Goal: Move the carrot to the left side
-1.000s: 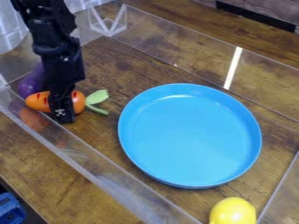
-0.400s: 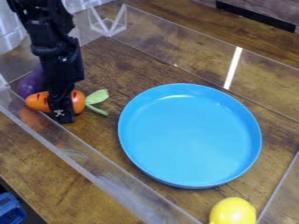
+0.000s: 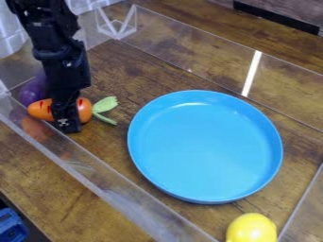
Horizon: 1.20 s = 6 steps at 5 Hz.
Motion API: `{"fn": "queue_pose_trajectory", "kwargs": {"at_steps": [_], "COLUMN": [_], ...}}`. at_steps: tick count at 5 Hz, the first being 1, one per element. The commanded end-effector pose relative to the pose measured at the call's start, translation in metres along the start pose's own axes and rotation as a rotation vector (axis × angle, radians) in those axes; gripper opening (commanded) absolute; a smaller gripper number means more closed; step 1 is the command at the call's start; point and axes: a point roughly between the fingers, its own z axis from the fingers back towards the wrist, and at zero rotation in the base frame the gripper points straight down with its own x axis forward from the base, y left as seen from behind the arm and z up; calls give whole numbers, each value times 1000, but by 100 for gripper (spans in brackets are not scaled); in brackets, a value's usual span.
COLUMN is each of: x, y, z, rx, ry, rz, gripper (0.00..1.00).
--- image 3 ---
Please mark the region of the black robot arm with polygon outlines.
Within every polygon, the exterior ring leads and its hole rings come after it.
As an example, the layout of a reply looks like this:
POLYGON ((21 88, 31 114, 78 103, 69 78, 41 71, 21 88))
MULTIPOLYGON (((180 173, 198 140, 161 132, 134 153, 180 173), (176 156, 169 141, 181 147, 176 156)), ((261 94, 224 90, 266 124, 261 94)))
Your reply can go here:
POLYGON ((65 0, 6 0, 34 44, 34 56, 42 62, 53 98, 55 126, 65 133, 82 131, 78 98, 91 86, 91 74, 78 15, 65 0))

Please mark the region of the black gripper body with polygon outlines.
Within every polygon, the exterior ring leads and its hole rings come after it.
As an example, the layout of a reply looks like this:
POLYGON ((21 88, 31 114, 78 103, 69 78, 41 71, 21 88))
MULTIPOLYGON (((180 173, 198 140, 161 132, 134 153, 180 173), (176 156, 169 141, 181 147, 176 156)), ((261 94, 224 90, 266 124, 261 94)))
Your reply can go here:
POLYGON ((73 102, 81 90, 91 86, 90 66, 83 47, 65 46, 59 50, 41 50, 51 98, 58 103, 73 102))

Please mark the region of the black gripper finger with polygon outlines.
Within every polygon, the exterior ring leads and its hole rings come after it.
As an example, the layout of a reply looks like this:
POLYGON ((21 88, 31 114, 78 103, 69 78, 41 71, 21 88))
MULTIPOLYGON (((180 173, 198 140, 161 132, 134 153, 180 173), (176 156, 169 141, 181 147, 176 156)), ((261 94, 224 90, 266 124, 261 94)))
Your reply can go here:
POLYGON ((82 131, 82 120, 79 109, 75 103, 55 102, 51 105, 55 126, 63 133, 77 133, 82 131))

